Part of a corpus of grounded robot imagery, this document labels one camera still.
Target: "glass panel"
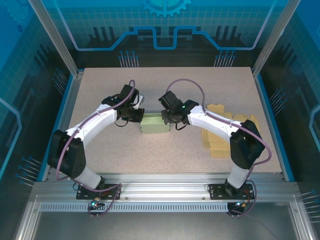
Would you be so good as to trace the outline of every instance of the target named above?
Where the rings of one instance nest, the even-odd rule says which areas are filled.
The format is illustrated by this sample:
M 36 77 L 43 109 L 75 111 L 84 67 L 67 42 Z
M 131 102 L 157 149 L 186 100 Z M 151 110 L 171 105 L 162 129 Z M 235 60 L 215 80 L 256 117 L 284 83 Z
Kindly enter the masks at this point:
M 287 0 L 43 2 L 78 68 L 240 67 L 253 66 Z
M 261 71 L 294 178 L 302 193 L 313 189 L 320 191 L 319 9 L 318 1 L 300 2 Z
M 70 73 L 28 1 L 0 1 L 0 21 L 0 233 L 13 239 Z

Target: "black mounting plate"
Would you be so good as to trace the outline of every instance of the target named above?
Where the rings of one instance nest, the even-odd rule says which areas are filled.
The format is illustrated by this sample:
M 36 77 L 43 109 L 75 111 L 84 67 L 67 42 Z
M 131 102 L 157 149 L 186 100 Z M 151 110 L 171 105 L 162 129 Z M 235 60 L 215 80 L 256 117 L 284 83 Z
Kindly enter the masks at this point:
M 105 184 L 104 185 L 104 189 L 108 189 L 113 187 L 114 184 Z M 110 190 L 109 192 L 107 192 L 107 194 L 104 194 L 104 192 L 102 193 L 101 196 L 101 200 L 113 200 L 115 197 L 115 194 L 117 193 L 118 188 L 115 187 L 114 189 Z M 76 193 L 76 199 L 78 200 L 93 200 L 96 197 L 99 197 L 100 192 L 94 192 L 94 191 L 90 191 L 86 188 L 84 188 L 83 186 L 78 186 L 78 191 Z M 116 200 L 120 199 L 120 192 L 118 194 L 118 196 L 115 198 Z
M 247 200 L 248 195 L 245 193 L 245 190 L 248 190 L 250 193 L 250 200 L 255 199 L 255 194 L 253 192 L 253 187 L 249 183 L 245 183 L 241 187 L 241 191 L 235 196 L 235 198 L 231 198 L 229 194 L 226 192 L 226 187 L 223 183 L 221 184 L 209 184 L 207 187 L 210 193 L 211 200 Z

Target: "stacked yellow blocks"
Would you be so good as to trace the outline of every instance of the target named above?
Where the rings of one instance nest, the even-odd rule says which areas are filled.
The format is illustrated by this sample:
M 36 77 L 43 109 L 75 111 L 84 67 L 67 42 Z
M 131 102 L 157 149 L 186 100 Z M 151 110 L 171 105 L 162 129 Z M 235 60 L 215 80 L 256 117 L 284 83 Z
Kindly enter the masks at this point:
M 219 114 L 225 118 L 233 119 L 239 122 L 245 122 L 247 119 L 250 119 L 256 125 L 256 128 L 259 129 L 259 124 L 256 116 L 250 115 L 250 118 L 244 114 L 236 114 L 232 117 L 232 112 L 225 112 L 225 106 L 220 104 L 208 104 L 206 108 L 215 114 Z M 225 141 L 223 138 L 215 135 L 212 132 L 209 132 L 205 129 L 202 129 L 202 139 L 203 144 L 206 148 L 210 149 L 211 157 L 213 158 L 228 158 L 230 157 L 230 143 Z

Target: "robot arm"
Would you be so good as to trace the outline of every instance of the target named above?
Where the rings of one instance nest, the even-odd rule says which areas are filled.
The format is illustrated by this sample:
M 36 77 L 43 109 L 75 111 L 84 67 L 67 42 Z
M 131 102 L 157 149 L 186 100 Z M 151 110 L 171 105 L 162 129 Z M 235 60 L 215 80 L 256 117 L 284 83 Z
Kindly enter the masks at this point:
M 192 100 L 187 100 L 183 103 L 171 91 L 163 95 L 159 101 L 165 108 L 165 110 L 161 111 L 165 124 L 184 123 L 185 125 L 201 127 L 230 142 L 233 166 L 230 175 L 225 181 L 225 191 L 230 197 L 234 198 L 246 182 L 254 161 L 260 156 L 265 147 L 251 135 L 231 126 L 231 123 L 240 125 L 260 137 L 255 124 L 250 120 L 242 123 L 210 111 L 204 112 L 199 103 Z M 225 120 L 229 124 L 216 120 L 206 113 L 215 118 Z
M 84 120 L 87 122 L 82 128 L 80 126 L 84 121 L 65 132 L 61 130 L 54 132 L 51 138 L 48 165 L 57 168 L 62 149 L 68 139 L 77 132 L 63 156 L 60 172 L 91 189 L 101 189 L 103 186 L 100 185 L 103 185 L 104 180 L 87 166 L 85 148 L 98 133 L 119 118 L 134 123 L 142 121 L 145 110 L 139 108 L 139 105 L 142 104 L 144 97 L 139 95 L 139 91 L 136 89 L 133 91 L 132 96 L 122 105 L 109 109 L 120 103 L 131 89 L 131 86 L 125 85 L 120 94 L 105 98 L 97 110 Z

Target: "cable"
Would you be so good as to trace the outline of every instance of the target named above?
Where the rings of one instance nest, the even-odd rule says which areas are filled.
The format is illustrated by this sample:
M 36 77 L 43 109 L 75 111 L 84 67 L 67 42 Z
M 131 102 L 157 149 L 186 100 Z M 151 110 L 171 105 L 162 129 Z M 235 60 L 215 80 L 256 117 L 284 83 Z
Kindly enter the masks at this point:
M 253 186 L 253 188 L 254 188 L 254 194 L 255 194 L 255 198 L 254 198 L 254 200 L 253 200 L 253 203 L 252 203 L 252 205 L 249 207 L 249 209 L 246 211 L 246 212 L 238 212 L 238 213 L 240 213 L 240 217 L 241 216 L 246 216 L 248 213 L 250 213 L 251 212 L 251 210 L 254 208 L 254 206 L 256 205 L 256 202 L 257 202 L 257 186 L 256 186 L 256 184 L 254 183 L 254 181 L 252 181 L 251 179 L 247 179 L 246 180 L 247 182 L 250 182 L 250 183 L 252 183 L 252 186 Z
M 115 193 L 115 195 L 114 195 L 114 197 L 113 197 L 113 199 L 112 199 L 112 202 L 111 202 L 110 205 L 107 207 L 107 209 L 106 209 L 104 212 L 97 213 L 97 214 L 96 214 L 97 217 L 105 215 L 105 214 L 111 209 L 111 207 L 112 207 L 112 205 L 114 204 L 114 202 L 115 202 L 118 194 L 120 193 L 120 191 L 121 191 L 121 186 L 117 189 L 117 191 L 116 191 L 116 193 Z M 91 213 L 91 211 L 90 211 L 90 206 L 88 206 L 88 214 L 89 214 L 91 217 L 94 216 L 94 215 Z
M 56 166 L 56 173 L 55 173 L 55 178 L 56 178 L 56 180 L 61 181 L 61 180 L 64 180 L 64 179 L 69 178 L 68 176 L 59 178 L 59 172 L 60 172 L 60 167 L 61 167 L 61 163 L 62 163 L 62 161 L 63 161 L 64 155 L 65 155 L 65 153 L 66 153 L 66 151 L 67 151 L 67 148 L 69 147 L 71 141 L 74 139 L 74 137 L 77 135 L 77 133 L 79 133 L 79 131 L 81 130 L 81 128 L 82 128 L 88 121 L 90 121 L 92 118 L 94 118 L 95 116 L 97 116 L 97 115 L 99 115 L 99 114 L 102 114 L 102 113 L 104 113 L 104 112 L 106 112 L 106 111 L 109 111 L 109 110 L 111 110 L 111 109 L 115 109 L 115 108 L 119 107 L 121 104 L 123 104 L 125 101 L 127 101 L 127 100 L 130 98 L 130 96 L 133 94 L 133 92 L 134 92 L 134 90 L 135 90 L 135 86 L 136 86 L 135 80 L 130 80 L 129 86 L 131 85 L 131 83 L 133 83 L 133 84 L 132 84 L 132 89 L 130 90 L 129 94 L 128 94 L 121 102 L 117 103 L 117 104 L 114 105 L 114 106 L 108 107 L 108 108 L 106 108 L 106 109 L 104 109 L 104 110 L 102 110 L 102 111 L 97 111 L 96 113 L 94 113 L 94 114 L 92 114 L 91 116 L 87 117 L 87 118 L 79 125 L 79 127 L 77 128 L 77 130 L 74 131 L 74 133 L 70 136 L 70 138 L 68 139 L 68 141 L 66 142 L 66 144 L 64 145 L 64 147 L 63 147 L 63 149 L 62 149 L 62 152 L 61 152 L 61 155 L 60 155 L 58 164 L 57 164 L 57 166 Z M 102 193 L 102 192 L 110 191 L 110 190 L 112 190 L 112 189 L 114 189 L 114 188 L 116 188 L 116 187 L 121 187 L 121 186 L 122 186 L 122 184 L 119 183 L 119 184 L 116 184 L 116 185 L 114 185 L 114 186 L 112 186 L 112 187 L 109 187 L 109 188 L 106 188 L 106 189 L 97 190 L 97 189 L 92 189 L 92 188 L 90 188 L 90 187 L 88 187 L 88 186 L 86 186 L 86 185 L 83 185 L 82 183 L 78 182 L 78 181 L 75 180 L 75 179 L 73 179 L 73 181 L 76 182 L 76 183 L 78 183 L 78 184 L 80 184 L 80 185 L 83 186 L 85 189 L 88 189 L 89 191 L 96 192 L 96 193 Z
M 184 129 L 187 126 L 187 124 L 183 125 L 182 127 L 178 128 L 178 123 L 175 124 L 175 130 L 180 131 Z
M 114 122 L 114 124 L 119 128 L 123 128 L 123 127 L 127 126 L 128 122 L 129 122 L 129 120 L 127 120 L 124 125 L 118 125 L 118 124 L 116 124 L 116 122 Z
M 169 91 L 169 89 L 171 88 L 171 86 L 173 84 L 175 84 L 176 82 L 180 82 L 180 81 L 186 81 L 186 82 L 191 82 L 193 84 L 195 84 L 201 91 L 202 93 L 202 109 L 203 109 L 203 112 L 206 113 L 206 115 L 208 115 L 210 118 L 214 119 L 214 120 L 217 120 L 219 122 L 222 122 L 224 124 L 227 124 L 227 125 L 230 125 L 230 126 L 233 126 L 233 127 L 236 127 L 244 132 L 246 132 L 247 134 L 250 134 L 251 136 L 253 136 L 255 139 L 257 139 L 262 145 L 264 145 L 264 147 L 267 149 L 268 153 L 269 153 L 269 156 L 263 160 L 263 161 L 260 161 L 260 162 L 257 162 L 257 163 L 254 163 L 251 167 L 251 169 L 249 170 L 248 172 L 248 175 L 246 176 L 247 178 L 249 178 L 250 174 L 252 173 L 253 171 L 253 168 L 254 166 L 257 166 L 257 165 L 260 165 L 260 164 L 264 164 L 264 163 L 267 163 L 270 161 L 271 157 L 272 157 L 272 152 L 271 152 L 271 149 L 270 147 L 268 146 L 268 144 L 262 140 L 261 137 L 257 136 L 256 134 L 254 134 L 253 132 L 251 132 L 250 130 L 238 125 L 238 124 L 235 124 L 233 123 L 232 121 L 227 121 L 227 120 L 224 120 L 224 119 L 221 119 L 219 117 L 216 117 L 214 115 L 211 115 L 205 108 L 205 92 L 203 90 L 203 88 L 194 80 L 191 80 L 191 79 L 187 79 L 187 78 L 180 78 L 180 79 L 177 79 L 177 80 L 174 80 L 172 83 L 170 83 L 170 85 L 168 86 L 168 88 L 166 89 L 166 93 Z
M 233 212 L 235 213 L 238 213 L 238 214 L 241 214 L 240 211 L 236 211 L 236 210 L 232 210 Z M 272 236 L 274 236 L 275 239 L 278 239 L 278 240 L 281 240 L 276 234 L 274 234 L 270 228 L 267 227 L 267 225 L 265 225 L 262 221 L 260 221 L 259 219 L 253 217 L 253 216 L 250 216 L 250 215 L 247 215 L 248 218 L 260 223 Z
M 72 188 L 73 188 L 73 190 L 78 191 L 77 189 L 75 189 L 75 185 L 76 185 L 76 184 L 77 184 L 77 183 L 75 182 L 75 183 L 73 184 Z

